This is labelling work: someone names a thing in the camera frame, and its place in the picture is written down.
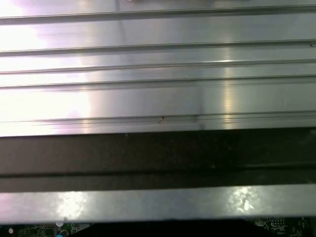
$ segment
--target metal plate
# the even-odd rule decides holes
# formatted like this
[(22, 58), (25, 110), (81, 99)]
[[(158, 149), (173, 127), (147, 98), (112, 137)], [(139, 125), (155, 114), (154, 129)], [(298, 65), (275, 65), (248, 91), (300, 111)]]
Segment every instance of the metal plate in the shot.
[(310, 0), (1, 5), (0, 136), (316, 125)]
[(315, 185), (151, 191), (2, 193), (4, 224), (311, 216)]

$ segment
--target metal edge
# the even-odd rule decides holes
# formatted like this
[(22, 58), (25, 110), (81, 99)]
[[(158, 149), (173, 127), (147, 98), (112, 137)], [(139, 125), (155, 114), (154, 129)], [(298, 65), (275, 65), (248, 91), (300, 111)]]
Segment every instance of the metal edge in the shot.
[(0, 57), (0, 74), (73, 72), (183, 66), (229, 66), (253, 64), (311, 63), (309, 45), (191, 48), (131, 51), (125, 54), (91, 52)]
[[(190, 25), (188, 25), (186, 17), (133, 21), (56, 23), (49, 24), (49, 27), (48, 24), (43, 23), (33, 24), (27, 28), (23, 25), (5, 25), (0, 28), (2, 34), (5, 36), (2, 39), (3, 47), (1, 51), (38, 51), (69, 49), (74, 47), (142, 46), (144, 43), (148, 45), (177, 45), (182, 43), (189, 44), (192, 42), (202, 44), (219, 42), (236, 43), (249, 41), (308, 40), (315, 38), (313, 32), (309, 32), (305, 30), (305, 28), (299, 26), (305, 24), (308, 27), (313, 16), (314, 13), (274, 14), (270, 16), (225, 16), (218, 18), (217, 21), (211, 21), (211, 25), (205, 23), (209, 22), (209, 16), (194, 17), (190, 19)], [(223, 22), (226, 21), (231, 23), (229, 25), (226, 24), (224, 28)], [(239, 27), (241, 23), (244, 29), (251, 28), (252, 34), (248, 34), (248, 31), (245, 31), (243, 34), (240, 32), (238, 32), (238, 34), (232, 34), (230, 38), (223, 37), (223, 32), (232, 29), (236, 30), (236, 27)], [(279, 28), (286, 28), (285, 24), (287, 23), (291, 26), (291, 31), (287, 31), (286, 38), (284, 38), (284, 34), (279, 31)], [(156, 28), (149, 27), (151, 24), (159, 24), (159, 30), (162, 32), (169, 31), (168, 34), (163, 34), (163, 36), (159, 38), (153, 37), (153, 35), (157, 33), (157, 30)], [(174, 30), (179, 26), (181, 26), (181, 34), (179, 33), (179, 30)], [(216, 32), (209, 35), (208, 31), (205, 31), (204, 28), (210, 27), (216, 29)], [(89, 32), (82, 31), (83, 28), (89, 29)], [(134, 34), (137, 29), (142, 29), (138, 32), (141, 32), (142, 34)], [(107, 34), (107, 32), (116, 32), (117, 34)], [(23, 34), (24, 40), (12, 40), (15, 39), (17, 34)]]
[(32, 17), (67, 14), (92, 14), (92, 13), (133, 13), (155, 12), (173, 10), (229, 10), (245, 7), (302, 7), (314, 5), (313, 0), (252, 0), (240, 2), (234, 0), (215, 1), (207, 0), (159, 0), (159, 1), (126, 1), (126, 0), (4, 0), (0, 3), (0, 17)]
[(75, 48), (51, 48), (51, 49), (24, 49), (0, 51), (0, 56), (35, 56), (46, 54), (68, 54), (68, 53), (100, 53), (100, 52), (132, 52), (146, 50), (165, 49), (190, 49), (205, 47), (248, 47), (248, 46), (313, 46), (316, 39), (286, 39), (286, 40), (260, 40), (260, 41), (231, 41), (231, 42), (195, 42), (195, 43), (164, 43), (164, 44), (142, 44), (142, 45), (120, 45), (120, 46), (93, 46)]
[(314, 127), (314, 112), (0, 122), (0, 137)]
[(0, 194), (0, 222), (113, 222), (312, 216), (316, 185)]
[(56, 22), (84, 22), (84, 21), (107, 21), (107, 20), (135, 20), (155, 19), (173, 17), (194, 17), (203, 14), (207, 16), (225, 15), (270, 15), (270, 14), (292, 14), (315, 12), (316, 5), (281, 5), (281, 6), (255, 6), (235, 8), (183, 8), (164, 10), (133, 10), (113, 12), (91, 12), (75, 14), (52, 14), (52, 15), (31, 15), (31, 16), (0, 16), (0, 25), (15, 24), (38, 24)]
[(228, 67), (167, 67), (73, 71), (38, 74), (0, 73), (0, 90), (69, 91), (110, 88), (314, 83), (316, 63), (244, 65)]

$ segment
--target groove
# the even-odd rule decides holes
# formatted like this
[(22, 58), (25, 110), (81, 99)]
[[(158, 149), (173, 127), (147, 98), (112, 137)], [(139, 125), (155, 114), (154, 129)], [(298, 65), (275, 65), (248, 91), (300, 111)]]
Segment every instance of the groove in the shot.
[[(96, 91), (96, 90), (110, 90), (110, 89), (136, 89), (136, 88), (167, 88), (173, 87), (172, 83), (179, 83), (178, 87), (192, 86), (194, 82), (206, 82), (206, 81), (230, 81), (230, 80), (258, 80), (257, 82), (251, 83), (240, 83), (241, 84), (302, 84), (302, 83), (315, 83), (316, 74), (309, 75), (284, 75), (284, 76), (262, 76), (262, 77), (230, 77), (230, 78), (179, 78), (179, 79), (151, 79), (151, 80), (120, 80), (120, 81), (91, 81), (91, 82), (55, 82), (55, 83), (38, 83), (38, 84), (16, 84), (16, 85), (3, 85), (0, 82), (1, 90), (11, 89), (23, 89), (27, 92), (67, 92), (67, 91)], [(271, 81), (261, 82), (260, 80), (269, 79)], [(278, 79), (291, 79), (291, 81), (278, 81)]]
[(73, 68), (51, 68), (36, 70), (16, 70), (16, 71), (0, 71), (0, 75), (14, 74), (34, 74), (34, 73), (69, 73), (69, 72), (93, 72), (103, 70), (118, 69), (145, 69), (145, 68), (181, 68), (181, 67), (220, 67), (220, 66), (246, 66), (246, 65), (268, 65), (268, 64), (295, 64), (295, 63), (316, 63), (315, 59), (302, 60), (258, 60), (258, 61), (233, 61), (233, 62), (191, 62), (191, 63), (168, 63), (168, 64), (139, 64), (139, 65), (117, 65), (117, 66), (92, 66), (92, 67), (73, 67)]
[[(229, 119), (258, 119), (258, 118), (297, 118), (297, 117), (316, 117), (316, 111), (288, 111), (288, 112), (265, 112), (265, 113), (230, 113), (230, 114), (201, 114), (201, 115), (177, 115), (177, 116), (164, 116), (165, 122), (186, 122), (186, 121), (199, 121), (199, 120), (219, 120), (223, 117), (230, 116)], [(30, 123), (36, 122), (37, 125), (68, 125), (68, 124), (112, 124), (112, 123), (143, 123), (143, 122), (157, 122), (161, 116), (143, 116), (143, 117), (116, 117), (116, 118), (88, 118), (88, 119), (48, 119), (36, 121), (13, 121), (5, 123), (23, 123), (26, 126)]]
[(228, 47), (228, 46), (311, 46), (316, 44), (316, 39), (299, 40), (262, 40), (262, 41), (236, 41), (236, 42), (211, 42), (211, 43), (173, 43), (173, 44), (144, 44), (127, 46), (104, 46), (104, 47), (78, 47), (78, 48), (55, 48), (55, 49), (36, 49), (36, 50), (17, 50), (0, 51), (2, 56), (35, 56), (50, 54), (69, 54), (69, 53), (100, 53), (100, 52), (131, 52), (164, 49), (187, 49), (204, 47)]
[(316, 12), (316, 5), (301, 6), (268, 6), (242, 8), (204, 8), (158, 11), (106, 12), (86, 14), (44, 15), (24, 17), (2, 17), (0, 25), (45, 24), (61, 22), (110, 21), (158, 19), (174, 17), (226, 16), (226, 15), (270, 15)]
[(89, 177), (89, 176), (138, 176), (138, 175), (208, 175), (212, 173), (231, 173), (245, 171), (284, 171), (284, 170), (316, 170), (315, 162), (306, 162), (300, 164), (298, 162), (279, 163), (279, 164), (248, 164), (240, 166), (226, 167), (210, 167), (205, 169), (172, 169), (172, 170), (123, 170), (123, 171), (95, 171), (95, 172), (51, 172), (51, 173), (13, 173), (0, 174), (2, 178), (39, 178), (39, 177)]

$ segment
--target circuit board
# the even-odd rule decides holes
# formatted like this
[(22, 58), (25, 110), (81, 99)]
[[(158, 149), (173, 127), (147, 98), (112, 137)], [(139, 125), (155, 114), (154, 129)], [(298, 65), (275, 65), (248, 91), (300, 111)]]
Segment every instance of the circuit board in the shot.
[(0, 227), (0, 237), (56, 237), (69, 236), (90, 226), (90, 224), (64, 224), (58, 227), (51, 225), (18, 225)]
[(309, 218), (254, 218), (247, 221), (278, 235), (287, 237), (312, 236)]
[[(309, 218), (251, 218), (247, 221), (280, 236), (313, 236)], [(90, 224), (64, 224), (62, 227), (55, 224), (3, 226), (0, 227), (0, 237), (67, 237), (89, 226)]]

